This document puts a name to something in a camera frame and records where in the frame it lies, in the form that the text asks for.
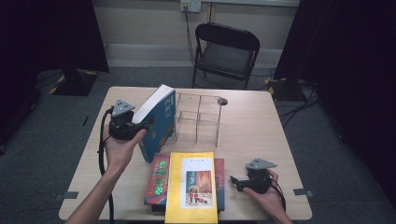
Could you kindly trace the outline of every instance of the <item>book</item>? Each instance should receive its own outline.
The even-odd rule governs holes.
[[[152,162],[154,154],[175,137],[175,113],[176,91],[162,84],[134,114],[132,123],[152,122],[138,144],[145,161]]]
[[[218,223],[213,152],[172,152],[165,223]]]
[[[158,214],[165,213],[166,196],[168,193],[169,164],[169,153],[155,153],[154,160],[151,163],[144,203],[151,205],[152,212]],[[224,159],[215,158],[215,180],[219,213],[225,209]]]
[[[155,153],[146,187],[145,204],[166,205],[169,164],[169,153]]]

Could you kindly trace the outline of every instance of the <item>wooden table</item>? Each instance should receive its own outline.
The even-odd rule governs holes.
[[[155,90],[135,87],[109,89],[68,190],[77,191],[78,197],[64,199],[59,212],[61,219],[68,219],[100,178],[97,150],[100,123],[105,111],[117,99],[134,104],[137,110]],[[225,211],[219,213],[219,220],[269,218],[245,193],[238,192],[228,179],[230,175],[241,180],[248,179],[245,164],[255,158],[277,164],[273,170],[279,174],[278,184],[284,192],[289,217],[293,220],[307,220],[312,217],[306,196],[294,195],[293,190],[302,189],[303,184],[268,92],[200,89],[177,89],[177,92],[220,96],[228,100],[228,104],[221,109],[219,142],[214,148],[215,157],[225,159]],[[173,151],[173,147],[170,145],[165,151]],[[143,204],[149,169],[150,164],[144,161],[139,146],[136,146],[131,163],[113,191],[115,219],[164,220],[164,216],[152,215],[150,206]],[[108,219],[108,206],[105,206],[100,218]]]

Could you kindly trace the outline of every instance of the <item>gray carpet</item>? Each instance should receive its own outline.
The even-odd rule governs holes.
[[[189,88],[191,74],[189,67],[111,68],[110,74],[96,79],[87,97],[48,94],[53,84],[45,85],[56,77],[38,83],[44,87],[35,111],[9,139],[7,152],[0,157],[0,223],[62,223],[58,217],[62,203],[54,197],[68,189],[108,88],[158,87],[161,83]],[[256,77],[248,89],[265,91],[264,77],[259,76],[269,76],[271,70],[256,69],[253,74]],[[243,86],[212,76],[198,77],[197,85],[211,89]],[[276,102],[279,115],[301,104]],[[340,140],[335,126],[324,107],[316,104],[298,112],[285,128],[303,184],[315,192],[309,199],[313,217],[298,223],[396,223],[395,210],[359,157]]]

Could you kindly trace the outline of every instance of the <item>red book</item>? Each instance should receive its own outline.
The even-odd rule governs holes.
[[[145,204],[166,205],[170,155],[155,153],[146,188]]]
[[[155,153],[151,163],[144,203],[152,205],[152,210],[156,212],[164,212],[166,208],[169,165],[169,153]],[[215,158],[215,179],[218,210],[224,211],[224,159]]]

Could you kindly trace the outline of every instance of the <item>black chair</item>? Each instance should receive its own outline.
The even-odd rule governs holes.
[[[195,36],[197,49],[192,88],[195,86],[197,70],[201,70],[205,76],[207,72],[245,80],[245,90],[260,50],[259,39],[249,31],[214,22],[198,25],[195,29]],[[201,41],[207,41],[205,49]]]

